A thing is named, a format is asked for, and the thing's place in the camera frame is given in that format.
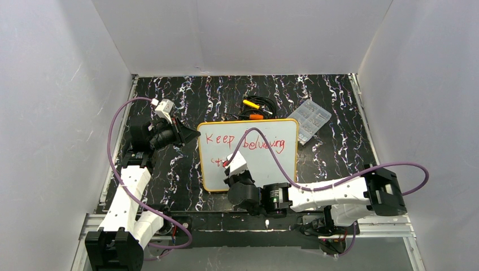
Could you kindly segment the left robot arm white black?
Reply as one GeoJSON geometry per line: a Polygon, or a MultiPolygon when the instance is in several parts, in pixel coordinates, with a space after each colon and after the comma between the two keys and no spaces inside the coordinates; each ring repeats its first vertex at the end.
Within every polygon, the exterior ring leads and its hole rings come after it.
{"type": "Polygon", "coordinates": [[[131,121],[129,146],[115,167],[119,185],[108,213],[85,238],[93,270],[141,270],[144,250],[167,220],[163,212],[141,202],[151,180],[154,155],[169,145],[182,147],[200,136],[178,118],[131,121]]]}

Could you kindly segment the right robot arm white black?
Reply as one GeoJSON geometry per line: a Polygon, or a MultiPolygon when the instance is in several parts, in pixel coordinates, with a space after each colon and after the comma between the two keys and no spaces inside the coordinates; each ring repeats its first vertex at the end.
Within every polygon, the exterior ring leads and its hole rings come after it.
{"type": "Polygon", "coordinates": [[[227,197],[235,207],[252,216],[284,217],[288,210],[304,212],[322,208],[326,226],[350,226],[356,220],[376,214],[399,216],[407,212],[397,175],[385,168],[367,167],[346,182],[309,183],[293,186],[288,182],[257,187],[249,170],[229,174],[224,183],[227,197]]]}

